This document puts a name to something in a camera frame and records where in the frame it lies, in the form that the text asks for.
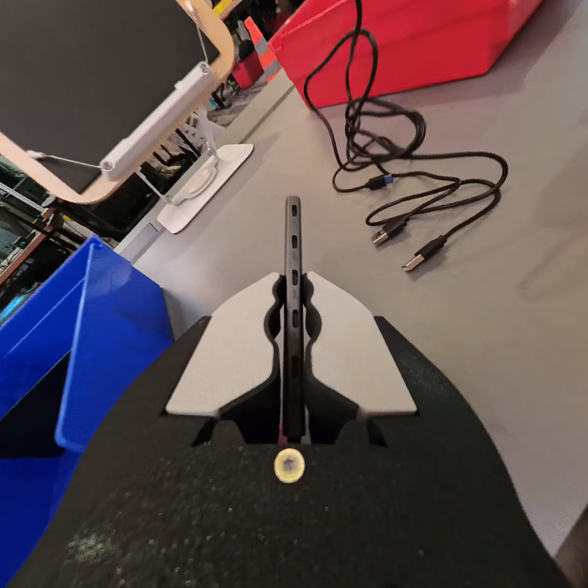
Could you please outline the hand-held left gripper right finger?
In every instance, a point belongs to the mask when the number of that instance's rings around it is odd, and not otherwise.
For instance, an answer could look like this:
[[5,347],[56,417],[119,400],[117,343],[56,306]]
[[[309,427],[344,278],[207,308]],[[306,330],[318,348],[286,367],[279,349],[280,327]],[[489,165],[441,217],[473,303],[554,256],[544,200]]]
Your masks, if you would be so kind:
[[416,403],[372,312],[316,272],[304,275],[303,395],[311,443],[335,443],[344,426],[414,416]]

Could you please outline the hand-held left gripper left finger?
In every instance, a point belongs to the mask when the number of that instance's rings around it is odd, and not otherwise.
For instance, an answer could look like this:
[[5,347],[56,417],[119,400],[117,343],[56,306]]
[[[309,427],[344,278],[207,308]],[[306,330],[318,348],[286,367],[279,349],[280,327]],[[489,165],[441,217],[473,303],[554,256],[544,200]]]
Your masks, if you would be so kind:
[[272,272],[210,316],[165,410],[230,420],[245,443],[277,443],[281,369],[282,276]]

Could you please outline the dark grey usb hub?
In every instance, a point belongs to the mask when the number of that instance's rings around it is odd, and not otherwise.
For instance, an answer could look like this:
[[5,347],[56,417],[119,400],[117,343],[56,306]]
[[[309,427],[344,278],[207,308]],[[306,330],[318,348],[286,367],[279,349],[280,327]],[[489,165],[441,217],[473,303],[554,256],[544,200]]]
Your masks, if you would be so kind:
[[301,217],[300,198],[288,196],[285,203],[282,431],[289,443],[300,443],[306,431]]

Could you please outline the blue plastic bin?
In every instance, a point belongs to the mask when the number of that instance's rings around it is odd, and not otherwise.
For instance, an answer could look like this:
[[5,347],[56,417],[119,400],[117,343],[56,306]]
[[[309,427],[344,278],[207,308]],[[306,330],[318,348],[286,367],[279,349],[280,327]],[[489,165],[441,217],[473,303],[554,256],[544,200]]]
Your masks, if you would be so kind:
[[58,458],[1,459],[1,587],[51,522],[93,434],[173,343],[162,289],[88,239],[1,326],[1,417],[70,354]]

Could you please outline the red plastic bin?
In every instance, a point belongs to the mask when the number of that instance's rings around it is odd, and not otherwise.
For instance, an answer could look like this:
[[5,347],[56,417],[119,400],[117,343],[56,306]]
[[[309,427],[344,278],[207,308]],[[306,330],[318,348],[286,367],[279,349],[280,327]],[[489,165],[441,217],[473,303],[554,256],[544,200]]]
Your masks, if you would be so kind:
[[[370,96],[484,75],[542,1],[362,1],[376,40]],[[305,1],[269,47],[304,97],[309,74],[355,29],[354,1]]]

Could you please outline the orange traffic cone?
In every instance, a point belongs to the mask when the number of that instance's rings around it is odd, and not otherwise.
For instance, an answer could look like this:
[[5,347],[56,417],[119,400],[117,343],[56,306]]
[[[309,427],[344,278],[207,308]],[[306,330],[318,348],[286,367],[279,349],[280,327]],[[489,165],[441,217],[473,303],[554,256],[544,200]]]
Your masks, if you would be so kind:
[[251,38],[251,41],[254,43],[254,48],[263,67],[266,80],[269,83],[278,75],[278,73],[282,70],[282,67],[278,62],[275,54],[269,48],[268,42],[262,35],[254,20],[251,17],[247,17],[244,21],[244,25]]

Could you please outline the wood-framed black board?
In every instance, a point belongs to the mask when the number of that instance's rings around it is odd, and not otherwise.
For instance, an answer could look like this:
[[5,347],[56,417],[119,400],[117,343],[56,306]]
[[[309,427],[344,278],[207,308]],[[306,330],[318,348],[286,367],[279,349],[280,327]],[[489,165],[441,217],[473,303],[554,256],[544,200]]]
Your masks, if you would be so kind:
[[205,1],[1,1],[1,155],[59,200],[104,201],[234,55]]

